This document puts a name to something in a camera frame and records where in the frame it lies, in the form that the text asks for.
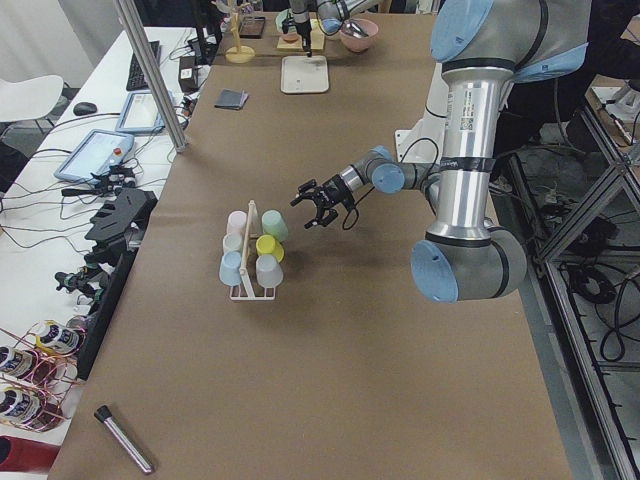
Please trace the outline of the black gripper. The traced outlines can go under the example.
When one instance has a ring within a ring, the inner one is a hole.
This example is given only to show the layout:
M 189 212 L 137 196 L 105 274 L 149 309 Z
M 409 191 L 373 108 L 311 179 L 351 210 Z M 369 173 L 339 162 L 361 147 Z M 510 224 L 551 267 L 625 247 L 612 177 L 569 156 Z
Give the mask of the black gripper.
M 315 179 L 300 185 L 290 205 L 294 207 L 303 200 L 313 202 L 317 208 L 315 217 L 304 224 L 305 229 L 331 224 L 338 217 L 338 212 L 333 208 L 337 204 L 342 204 L 348 212 L 356 208 L 352 191 L 339 175 L 334 175 L 320 186 Z
M 312 57 L 311 21 L 309 11 L 304 9 L 288 9 L 280 22 L 283 34 L 295 31 L 301 39 L 301 48 L 307 57 Z

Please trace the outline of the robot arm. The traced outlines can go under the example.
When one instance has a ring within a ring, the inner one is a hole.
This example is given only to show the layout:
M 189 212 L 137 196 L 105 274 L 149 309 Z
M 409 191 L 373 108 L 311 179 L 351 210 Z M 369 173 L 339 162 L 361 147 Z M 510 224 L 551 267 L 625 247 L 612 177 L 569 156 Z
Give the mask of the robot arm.
M 326 23 L 332 27 L 330 34 L 333 35 L 342 24 L 356 14 L 362 13 L 374 5 L 380 4 L 380 0 L 336 0 L 336 1 L 303 1 L 291 0 L 289 2 L 290 12 L 281 23 L 284 34 L 293 27 L 302 39 L 302 49 L 308 57 L 312 56 L 311 20 L 309 17 L 309 4 L 315 7 L 319 22 L 325 26 Z
M 300 186 L 297 201 L 315 204 L 314 225 L 354 210 L 354 193 L 418 190 L 434 222 L 413 248 L 411 271 L 435 302 L 497 298 L 523 280 L 518 240 L 485 215 L 499 112 L 516 83 L 576 71 L 587 50 L 587 1 L 448 1 L 439 10 L 430 50 L 447 86 L 443 143 L 434 162 L 399 162 L 376 147 L 323 184 Z

